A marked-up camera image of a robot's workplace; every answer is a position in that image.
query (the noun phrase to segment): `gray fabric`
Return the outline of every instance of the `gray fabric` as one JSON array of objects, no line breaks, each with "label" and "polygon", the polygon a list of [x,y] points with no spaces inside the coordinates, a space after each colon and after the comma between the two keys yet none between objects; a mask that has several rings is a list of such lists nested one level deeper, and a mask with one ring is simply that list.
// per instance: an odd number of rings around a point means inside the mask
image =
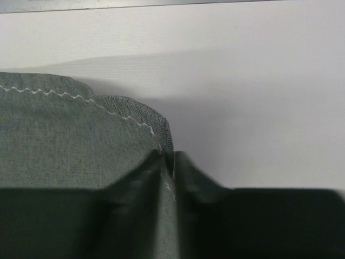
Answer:
[{"label": "gray fabric", "polygon": [[[0,73],[0,187],[101,188],[153,148],[173,151],[169,124],[119,96],[49,74]],[[156,258],[177,258],[170,178],[162,172]]]}]

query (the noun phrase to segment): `seam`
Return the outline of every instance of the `seam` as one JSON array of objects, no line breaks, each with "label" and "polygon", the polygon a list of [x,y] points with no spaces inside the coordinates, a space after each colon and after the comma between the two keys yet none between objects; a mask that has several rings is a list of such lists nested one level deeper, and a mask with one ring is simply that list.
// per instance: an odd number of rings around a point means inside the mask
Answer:
[{"label": "seam", "polygon": [[[97,106],[98,108],[103,109],[104,111],[106,111],[107,113],[109,113],[109,114],[111,114],[111,115],[118,116],[118,117],[122,118],[123,120],[129,120],[129,119],[131,119],[131,120],[134,121],[139,127],[146,127],[146,128],[148,128],[148,129],[150,130],[151,135],[152,135],[152,136],[154,137],[154,139],[157,141],[157,137],[156,137],[156,134],[155,134],[154,131],[153,131],[152,126],[148,125],[148,124],[145,123],[145,122],[140,123],[140,122],[136,121],[132,116],[123,117],[123,116],[119,115],[119,114],[116,113],[116,112],[110,112],[110,111],[108,111],[106,108],[104,108],[102,105],[97,104],[93,99],[91,99],[91,98],[90,98],[90,99],[85,99],[85,98],[84,98],[83,96],[81,96],[80,94],[77,94],[76,96],[73,96],[73,95],[71,95],[71,94],[69,94],[69,93],[67,93],[67,92],[58,93],[58,92],[56,92],[56,91],[54,91],[54,90],[50,90],[49,92],[44,92],[44,91],[42,91],[41,89],[38,89],[38,90],[36,90],[36,91],[33,91],[33,90],[31,90],[31,89],[29,89],[29,88],[27,88],[27,87],[26,87],[25,89],[23,89],[23,90],[20,90],[20,89],[17,89],[16,87],[14,87],[14,86],[11,87],[11,88],[5,88],[5,87],[3,87],[2,85],[0,85],[0,88],[4,89],[5,92],[8,92],[8,91],[10,91],[10,90],[15,90],[15,91],[17,91],[18,93],[23,93],[23,92],[25,92],[25,91],[28,91],[28,92],[31,92],[32,94],[37,94],[37,93],[40,92],[40,93],[42,93],[42,94],[44,94],[44,95],[46,95],[46,96],[48,96],[49,94],[53,94],[53,93],[54,93],[54,94],[56,94],[56,95],[58,95],[58,96],[60,96],[60,97],[62,97],[62,96],[69,96],[69,97],[73,98],[74,100],[80,98],[81,100],[83,100],[83,101],[85,101],[85,102],[87,102],[87,103],[93,103],[95,106]],[[163,148],[162,148],[161,144],[160,144],[158,141],[157,141],[157,144],[158,144],[158,146],[159,146],[159,148],[160,148],[160,152],[162,153]],[[163,181],[165,182],[165,184],[166,184],[166,186],[167,186],[167,189],[168,189],[170,192],[172,192],[171,189],[170,189],[169,184],[164,180],[164,177],[163,177],[162,172],[163,172],[163,168],[161,168],[161,177],[162,177]]]}]

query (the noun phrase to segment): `blurry black object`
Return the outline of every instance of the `blurry black object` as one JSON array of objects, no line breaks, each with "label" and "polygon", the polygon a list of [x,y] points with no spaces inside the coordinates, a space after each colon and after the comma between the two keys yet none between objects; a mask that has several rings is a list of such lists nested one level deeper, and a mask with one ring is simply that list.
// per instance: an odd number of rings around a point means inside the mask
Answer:
[{"label": "blurry black object", "polygon": [[175,154],[181,259],[345,258],[345,204],[322,189],[226,189]]},{"label": "blurry black object", "polygon": [[161,163],[102,190],[1,189],[0,258],[153,258]]}]

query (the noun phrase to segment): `gray metal bar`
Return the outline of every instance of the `gray metal bar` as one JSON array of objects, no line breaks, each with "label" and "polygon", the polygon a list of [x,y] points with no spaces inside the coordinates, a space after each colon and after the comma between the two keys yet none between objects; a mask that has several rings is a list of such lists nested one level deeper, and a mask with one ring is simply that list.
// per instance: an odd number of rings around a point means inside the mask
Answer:
[{"label": "gray metal bar", "polygon": [[272,0],[0,0],[0,13]]}]

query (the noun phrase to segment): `cloth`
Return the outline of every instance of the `cloth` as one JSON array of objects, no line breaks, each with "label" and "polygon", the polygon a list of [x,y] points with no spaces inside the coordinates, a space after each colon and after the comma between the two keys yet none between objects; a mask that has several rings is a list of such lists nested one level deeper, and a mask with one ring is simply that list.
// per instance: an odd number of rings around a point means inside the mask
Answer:
[{"label": "cloth", "polygon": [[[169,124],[131,98],[96,96],[50,74],[0,73],[0,188],[105,187],[151,149],[173,151]],[[178,258],[175,197],[163,185],[155,258]]]}]

